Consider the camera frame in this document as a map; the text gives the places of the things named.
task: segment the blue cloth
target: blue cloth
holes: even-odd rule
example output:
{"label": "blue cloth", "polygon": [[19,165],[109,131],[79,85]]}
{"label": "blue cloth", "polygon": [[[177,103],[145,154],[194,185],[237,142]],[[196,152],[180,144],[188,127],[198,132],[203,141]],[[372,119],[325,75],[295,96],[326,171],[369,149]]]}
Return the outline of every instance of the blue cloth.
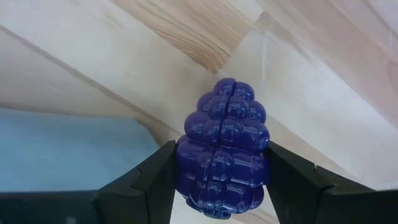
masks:
{"label": "blue cloth", "polygon": [[0,192],[99,189],[157,149],[132,118],[0,108]]}

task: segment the wooden surface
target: wooden surface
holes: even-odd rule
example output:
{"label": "wooden surface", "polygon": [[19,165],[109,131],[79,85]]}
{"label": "wooden surface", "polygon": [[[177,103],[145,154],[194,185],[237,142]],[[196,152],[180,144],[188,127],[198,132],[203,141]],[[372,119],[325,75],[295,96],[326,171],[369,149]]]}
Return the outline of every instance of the wooden surface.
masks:
{"label": "wooden surface", "polygon": [[[375,189],[398,187],[398,3],[2,0],[0,105],[133,116],[177,139],[223,77],[250,83],[271,139]],[[177,194],[172,223],[221,223]],[[266,196],[228,223],[277,223]]]}

